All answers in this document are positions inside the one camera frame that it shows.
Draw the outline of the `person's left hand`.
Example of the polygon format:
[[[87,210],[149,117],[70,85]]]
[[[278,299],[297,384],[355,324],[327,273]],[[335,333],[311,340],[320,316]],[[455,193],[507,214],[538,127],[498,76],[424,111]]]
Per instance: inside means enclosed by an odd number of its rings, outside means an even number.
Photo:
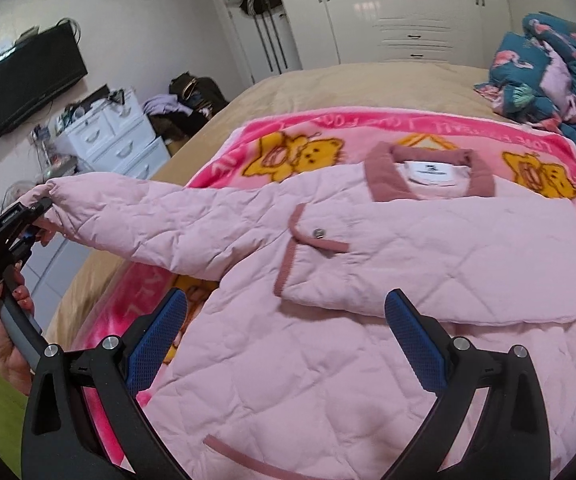
[[[36,235],[36,239],[42,246],[48,243],[55,236],[55,232],[50,232],[41,229],[40,234]],[[15,271],[12,274],[12,279],[16,286],[12,290],[11,295],[17,301],[19,307],[27,314],[34,315],[34,302],[31,297],[30,290],[26,287],[26,281],[20,271],[20,263],[15,265]],[[0,296],[4,291],[5,282],[0,281]],[[14,345],[8,335],[8,331],[0,318],[0,380],[14,391],[17,391],[22,396],[28,396],[31,392],[33,374],[30,365],[26,359]]]

